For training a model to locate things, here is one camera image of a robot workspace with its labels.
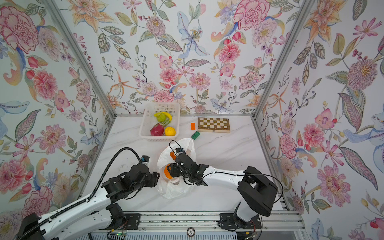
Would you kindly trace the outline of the white translucent plastic bag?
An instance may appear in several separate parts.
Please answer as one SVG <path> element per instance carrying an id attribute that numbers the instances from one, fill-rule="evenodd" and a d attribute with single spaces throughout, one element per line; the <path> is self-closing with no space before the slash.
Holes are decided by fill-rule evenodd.
<path id="1" fill-rule="evenodd" d="M 193 188 L 192 184 L 187 184 L 182 176 L 180 166 L 175 162 L 175 157 L 183 149 L 187 156 L 192 160 L 196 159 L 194 140 L 184 138 L 177 142 L 172 141 L 171 145 L 163 150 L 158 159 L 158 172 L 161 174 L 157 190 L 166 199 L 178 199 L 187 195 Z"/>

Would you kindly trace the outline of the yellow lemon fruit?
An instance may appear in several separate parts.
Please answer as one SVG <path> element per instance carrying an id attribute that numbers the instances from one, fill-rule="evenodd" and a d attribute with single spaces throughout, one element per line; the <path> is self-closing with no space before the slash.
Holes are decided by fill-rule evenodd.
<path id="1" fill-rule="evenodd" d="M 176 135 L 176 130 L 173 127 L 166 127 L 165 128 L 165 136 L 173 137 Z"/>

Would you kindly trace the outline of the pink dragon fruit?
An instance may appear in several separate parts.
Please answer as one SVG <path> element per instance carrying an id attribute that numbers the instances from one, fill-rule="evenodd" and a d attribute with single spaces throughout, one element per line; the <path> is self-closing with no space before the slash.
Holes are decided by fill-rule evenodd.
<path id="1" fill-rule="evenodd" d="M 155 124 L 151 130 L 151 137 L 161 137 L 165 134 L 165 128 L 169 125 L 169 121 Z"/>

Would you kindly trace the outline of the green pepper fruit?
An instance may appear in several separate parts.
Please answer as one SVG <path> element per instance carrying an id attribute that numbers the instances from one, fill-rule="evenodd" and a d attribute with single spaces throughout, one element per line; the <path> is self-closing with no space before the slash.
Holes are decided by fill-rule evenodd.
<path id="1" fill-rule="evenodd" d="M 168 119 L 167 115 L 164 113 L 156 113 L 154 114 L 154 117 L 156 117 L 159 123 L 162 123 Z"/>

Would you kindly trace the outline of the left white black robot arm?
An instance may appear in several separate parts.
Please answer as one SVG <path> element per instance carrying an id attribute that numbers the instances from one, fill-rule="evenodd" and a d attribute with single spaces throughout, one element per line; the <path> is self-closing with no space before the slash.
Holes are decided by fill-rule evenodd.
<path id="1" fill-rule="evenodd" d="M 28 215 L 21 222 L 17 239 L 69 240 L 96 230 L 116 230 L 127 223 L 118 201 L 128 200 L 142 188 L 155 187 L 160 176 L 145 164 L 134 165 L 70 206 L 40 217 L 36 213 Z"/>

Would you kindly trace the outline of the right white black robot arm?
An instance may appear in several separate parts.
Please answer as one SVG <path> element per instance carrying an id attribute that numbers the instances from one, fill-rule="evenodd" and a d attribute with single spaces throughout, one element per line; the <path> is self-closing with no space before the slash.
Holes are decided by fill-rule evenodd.
<path id="1" fill-rule="evenodd" d="M 163 170 L 167 180 L 181 178 L 187 185 L 224 187 L 236 190 L 243 203 L 237 207 L 236 217 L 249 222 L 255 215 L 269 217 L 278 195 L 278 187 L 254 167 L 243 171 L 229 171 L 197 164 L 186 153 L 178 154 Z"/>

